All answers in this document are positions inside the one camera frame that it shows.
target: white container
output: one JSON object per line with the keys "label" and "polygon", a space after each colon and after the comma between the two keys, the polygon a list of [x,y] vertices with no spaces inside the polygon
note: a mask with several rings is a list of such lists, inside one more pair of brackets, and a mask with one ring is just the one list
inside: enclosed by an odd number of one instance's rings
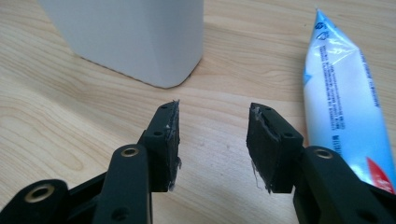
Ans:
{"label": "white container", "polygon": [[203,53],[203,0],[38,0],[69,47],[150,85],[183,82]]}

